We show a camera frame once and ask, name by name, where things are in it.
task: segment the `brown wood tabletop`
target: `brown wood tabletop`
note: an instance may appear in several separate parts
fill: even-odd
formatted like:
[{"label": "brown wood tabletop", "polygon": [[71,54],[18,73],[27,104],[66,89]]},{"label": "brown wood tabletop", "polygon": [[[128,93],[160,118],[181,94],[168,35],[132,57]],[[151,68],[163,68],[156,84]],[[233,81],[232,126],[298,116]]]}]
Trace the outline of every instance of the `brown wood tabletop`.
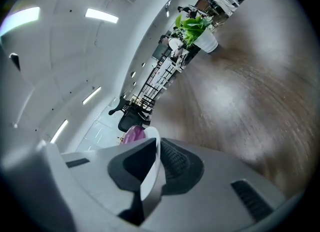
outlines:
[{"label": "brown wood tabletop", "polygon": [[320,46],[296,0],[246,0],[155,103],[161,137],[237,156],[287,197],[319,156]]}]

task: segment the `ceiling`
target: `ceiling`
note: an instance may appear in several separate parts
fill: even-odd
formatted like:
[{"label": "ceiling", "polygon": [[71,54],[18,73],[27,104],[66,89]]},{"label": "ceiling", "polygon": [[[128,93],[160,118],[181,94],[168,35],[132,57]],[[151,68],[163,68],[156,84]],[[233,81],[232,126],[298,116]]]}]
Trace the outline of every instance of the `ceiling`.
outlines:
[{"label": "ceiling", "polygon": [[[133,57],[167,1],[18,0],[9,14],[40,7],[37,21],[1,38],[7,55],[18,54],[21,74],[34,86],[19,126],[49,140],[64,119],[69,120],[65,129],[69,138],[82,124],[92,124],[97,113],[121,94]],[[88,8],[119,20],[113,24],[86,18]],[[97,97],[83,105],[99,86]],[[59,140],[67,145],[70,139]]]}]

